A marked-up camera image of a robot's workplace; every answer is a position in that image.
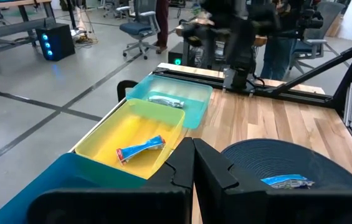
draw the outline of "green light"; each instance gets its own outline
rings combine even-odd
[[[181,59],[177,58],[176,60],[174,60],[174,64],[181,65]]]

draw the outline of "workbench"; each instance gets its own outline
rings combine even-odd
[[[25,5],[35,4],[35,3],[42,3],[46,18],[43,19],[36,19],[33,21],[29,21],[27,16]],[[51,8],[51,0],[22,0],[22,1],[8,1],[8,2],[0,2],[0,8],[2,7],[15,7],[19,8],[19,12],[22,16],[22,23],[18,24],[11,24],[6,26],[0,27],[0,37],[5,37],[7,35],[16,34],[19,32],[27,32],[28,37],[16,42],[10,42],[8,40],[0,40],[0,52],[3,50],[8,50],[23,44],[32,43],[33,47],[36,46],[37,37],[33,32],[34,29],[43,28],[44,26],[48,26],[49,24],[55,23],[54,12]]]
[[[188,72],[210,77],[223,77],[222,72],[161,63],[158,68]],[[265,80],[266,85],[282,82]],[[315,86],[298,85],[296,90],[323,94]],[[121,100],[77,144],[97,129],[124,102]],[[181,131],[184,137],[201,138],[219,152],[227,146],[255,138],[279,139],[312,149],[335,161],[352,173],[352,136],[333,109],[274,100],[260,96],[245,96],[213,89],[209,106],[196,129]],[[201,223],[199,205],[194,192],[193,223]]]

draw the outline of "teal bin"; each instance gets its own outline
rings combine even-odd
[[[126,94],[126,99],[147,100],[151,96],[167,96],[184,102],[185,128],[197,128],[211,99],[211,86],[173,78],[148,75]]]
[[[27,223],[35,198],[59,188],[139,188],[145,179],[108,167],[74,153],[60,156],[43,173],[0,209],[0,223]]]

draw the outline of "yellow bin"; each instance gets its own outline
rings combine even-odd
[[[183,127],[184,111],[144,100],[128,100],[75,149],[77,154],[148,179],[169,157]],[[146,150],[121,165],[116,150],[160,135],[162,150]]]

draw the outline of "plastic tray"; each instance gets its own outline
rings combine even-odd
[[[127,100],[147,100],[150,96],[168,96],[184,102],[186,113],[183,126],[197,128],[209,104],[213,88],[157,75],[148,75],[126,94]]]
[[[26,213],[35,198],[58,188],[139,188],[146,180],[99,162],[66,153],[0,209],[0,223],[27,223]]]
[[[95,131],[76,146],[77,154],[142,178],[151,177],[175,147],[183,127],[184,111],[148,101],[132,99],[117,109]],[[145,143],[160,135],[162,150],[147,150],[121,165],[116,150]]]

